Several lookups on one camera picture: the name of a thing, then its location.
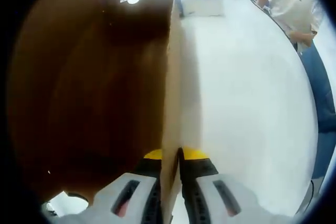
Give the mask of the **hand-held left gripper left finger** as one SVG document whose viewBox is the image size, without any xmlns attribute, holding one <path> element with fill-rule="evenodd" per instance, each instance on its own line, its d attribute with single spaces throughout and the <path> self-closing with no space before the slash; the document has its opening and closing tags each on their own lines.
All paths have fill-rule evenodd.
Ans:
<svg viewBox="0 0 336 224">
<path fill-rule="evenodd" d="M 94 223 L 163 223 L 161 209 L 161 150 L 146 154 L 94 197 Z"/>
</svg>

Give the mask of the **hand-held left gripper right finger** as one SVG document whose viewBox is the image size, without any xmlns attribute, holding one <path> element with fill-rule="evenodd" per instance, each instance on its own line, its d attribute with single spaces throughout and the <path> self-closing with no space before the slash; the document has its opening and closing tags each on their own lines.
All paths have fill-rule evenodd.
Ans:
<svg viewBox="0 0 336 224">
<path fill-rule="evenodd" d="M 245 186 L 217 171 L 199 150 L 179 148 L 182 196 L 189 223 L 253 223 L 256 199 Z"/>
</svg>

